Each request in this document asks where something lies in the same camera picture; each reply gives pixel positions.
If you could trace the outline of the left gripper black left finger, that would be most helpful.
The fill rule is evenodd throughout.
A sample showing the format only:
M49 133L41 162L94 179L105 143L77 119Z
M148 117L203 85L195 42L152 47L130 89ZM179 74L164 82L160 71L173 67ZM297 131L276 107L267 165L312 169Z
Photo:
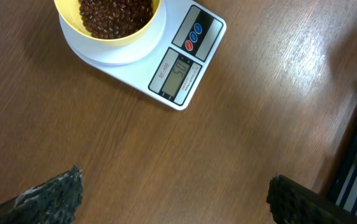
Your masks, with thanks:
M77 166L0 204L0 223L73 223L83 200Z

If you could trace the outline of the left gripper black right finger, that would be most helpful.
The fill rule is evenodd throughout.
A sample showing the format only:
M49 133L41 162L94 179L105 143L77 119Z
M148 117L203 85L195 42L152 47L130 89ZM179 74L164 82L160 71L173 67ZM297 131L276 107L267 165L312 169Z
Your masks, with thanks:
M266 202L277 224L357 224L357 216L284 175L269 182Z

